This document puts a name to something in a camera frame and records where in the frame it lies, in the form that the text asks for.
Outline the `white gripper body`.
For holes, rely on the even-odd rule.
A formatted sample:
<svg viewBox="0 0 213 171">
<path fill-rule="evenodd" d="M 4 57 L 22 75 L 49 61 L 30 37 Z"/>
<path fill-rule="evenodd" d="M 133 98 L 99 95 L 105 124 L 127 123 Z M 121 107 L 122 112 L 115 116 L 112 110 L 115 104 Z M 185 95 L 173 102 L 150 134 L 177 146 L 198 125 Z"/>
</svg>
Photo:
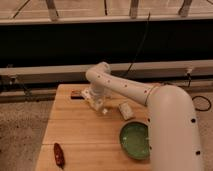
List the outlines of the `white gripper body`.
<svg viewBox="0 0 213 171">
<path fill-rule="evenodd" d="M 104 102 L 107 96 L 109 95 L 109 90 L 104 86 L 97 84 L 90 84 L 89 86 L 89 95 L 90 95 L 90 105 L 91 107 L 99 111 L 104 107 Z"/>
</svg>

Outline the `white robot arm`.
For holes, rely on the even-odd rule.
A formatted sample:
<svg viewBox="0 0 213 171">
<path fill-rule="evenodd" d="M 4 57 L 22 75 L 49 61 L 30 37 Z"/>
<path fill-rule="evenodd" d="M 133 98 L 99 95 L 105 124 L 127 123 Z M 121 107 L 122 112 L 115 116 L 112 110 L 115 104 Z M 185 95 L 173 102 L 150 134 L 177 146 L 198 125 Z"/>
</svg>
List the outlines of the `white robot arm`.
<svg viewBox="0 0 213 171">
<path fill-rule="evenodd" d="M 85 76 L 94 101 L 110 89 L 147 107 L 151 171 L 204 171 L 196 111 L 184 89 L 113 76 L 106 62 L 89 68 Z"/>
</svg>

